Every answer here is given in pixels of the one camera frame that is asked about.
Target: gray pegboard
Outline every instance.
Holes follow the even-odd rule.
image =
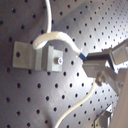
[[[128,37],[126,0],[51,0],[53,29],[69,34],[87,55],[114,47]],[[52,128],[59,117],[90,90],[92,79],[82,61],[61,41],[63,71],[47,73],[12,67],[14,41],[31,43],[46,32],[44,0],[0,1],[0,127]],[[118,97],[109,85],[96,87],[91,98],[70,113],[60,128],[91,128],[94,119]]]

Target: pegboard hole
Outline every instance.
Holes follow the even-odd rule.
[[[44,29],[42,29],[42,30],[40,31],[40,33],[41,33],[41,34],[44,34]]]
[[[7,128],[11,128],[11,125],[8,124],[8,125],[7,125]]]
[[[80,75],[80,74],[79,74],[79,72],[77,72],[77,74],[76,74],[76,75],[77,75],[77,77],[79,77],[79,75]]]
[[[72,88],[73,84],[72,84],[72,83],[70,83],[70,85],[69,85],[69,86],[70,86],[70,88]]]
[[[10,73],[11,72],[11,69],[8,67],[7,68],[7,73]]]
[[[28,0],[24,0],[25,3],[28,3]]]
[[[10,102],[10,98],[6,97],[6,102],[9,103]]]
[[[69,26],[68,25],[66,26],[66,29],[69,29]]]
[[[36,18],[36,14],[33,14],[32,17],[33,17],[33,19],[35,19]]]
[[[62,95],[62,99],[63,99],[63,100],[65,99],[65,95]]]
[[[30,126],[31,126],[31,124],[30,124],[30,123],[27,123],[27,126],[28,126],[28,127],[30,127]]]
[[[17,88],[21,88],[21,84],[20,83],[17,83]]]
[[[3,23],[4,23],[3,20],[1,20],[1,21],[0,21],[0,25],[3,25]]]
[[[67,7],[70,8],[71,7],[70,4],[68,4]]]
[[[84,83],[82,83],[82,87],[84,87]]]
[[[87,114],[87,111],[84,111],[84,114]]]
[[[12,13],[16,13],[16,9],[15,8],[12,8]]]
[[[88,6],[86,5],[85,8],[88,8]]]
[[[47,72],[47,75],[50,76],[51,75],[51,72]]]
[[[73,38],[72,41],[75,42],[75,39]]]
[[[27,101],[28,101],[28,102],[31,102],[31,98],[30,98],[30,97],[28,97],[28,98],[27,98]]]
[[[46,97],[46,101],[49,101],[49,96]]]
[[[87,24],[87,23],[85,23],[85,26],[86,26],[86,27],[87,27],[87,25],[88,25],[88,24]]]
[[[71,65],[74,65],[74,61],[71,61]]]
[[[63,15],[63,12],[62,12],[62,11],[60,12],[60,15],[61,15],[61,16]]]
[[[71,105],[68,105],[68,108],[71,108]]]
[[[53,111],[56,112],[56,111],[57,111],[57,108],[55,107],[55,108],[53,109]]]
[[[82,14],[82,11],[80,11],[80,14]]]
[[[25,29],[25,26],[22,24],[20,28],[21,28],[22,30],[24,30],[24,29]]]
[[[17,114],[17,116],[20,116],[20,115],[21,115],[21,112],[20,112],[20,111],[18,111],[16,114]]]
[[[20,57],[20,52],[16,53],[16,57],[18,57],[18,58]]]
[[[67,75],[67,73],[66,73],[66,72],[64,72],[64,73],[63,73],[63,75],[64,75],[64,76],[66,76],[66,75]]]
[[[81,33],[82,33],[82,31],[80,30],[80,31],[79,31],[79,34],[81,34]]]
[[[58,88],[58,84],[57,83],[55,84],[55,88]]]
[[[75,97],[77,98],[78,97],[78,94],[75,94]]]
[[[32,74],[32,70],[31,70],[31,69],[28,70],[28,74],[29,74],[29,75]]]
[[[48,120],[45,120],[45,124],[48,124]]]
[[[68,48],[65,48],[65,52],[68,52]]]
[[[37,113],[37,114],[40,114],[40,110],[39,110],[39,109],[37,109],[37,110],[36,110],[36,113]]]
[[[9,37],[8,41],[9,41],[9,42],[12,42],[12,37]]]
[[[30,44],[33,44],[33,40],[30,41]]]
[[[76,117],[76,114],[74,114],[73,116]]]
[[[76,21],[76,18],[73,18],[74,21]]]
[[[37,88],[39,88],[39,89],[41,88],[41,84],[40,83],[37,84]]]
[[[87,44],[86,44],[86,42],[84,43],[84,46],[86,46]]]

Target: white cable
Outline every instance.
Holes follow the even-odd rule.
[[[72,106],[71,108],[69,108],[60,118],[59,120],[57,121],[56,125],[54,128],[58,128],[61,121],[70,113],[72,112],[74,109],[76,109],[77,107],[79,107],[81,104],[83,104],[85,101],[87,101],[90,96],[92,95],[94,89],[95,89],[95,86],[96,86],[96,83],[95,81],[93,82],[93,85],[92,85],[92,88],[90,90],[90,92],[88,93],[87,96],[85,96],[81,101],[79,101],[78,103],[76,103],[74,106]]]
[[[49,0],[46,1],[46,6],[47,6],[47,14],[48,14],[48,26],[47,26],[47,33],[51,32],[52,29],[52,13],[51,13],[51,6]]]
[[[51,32],[51,20],[52,20],[51,6],[50,6],[49,0],[45,0],[45,1],[47,6],[47,13],[48,13],[47,33],[38,36],[34,40],[33,48],[37,50],[37,49],[43,48],[47,44],[47,41],[61,40],[69,44],[72,50],[76,53],[76,55],[79,56],[81,52],[78,49],[78,47],[75,45],[75,43],[72,41],[70,36],[68,36],[66,33],[63,33],[63,32]]]
[[[78,47],[75,45],[75,43],[72,41],[71,37],[68,36],[64,32],[50,32],[46,33],[43,35],[38,36],[34,42],[33,42],[33,48],[34,49],[40,49],[45,46],[45,41],[50,41],[50,40],[61,40],[69,44],[69,46],[72,48],[72,50],[79,56],[80,55],[80,50]]]

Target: mounting plate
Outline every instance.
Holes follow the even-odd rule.
[[[60,72],[62,71],[62,62],[63,52],[55,50],[53,46],[34,50],[31,44],[18,41],[14,44],[12,65],[15,68]]]

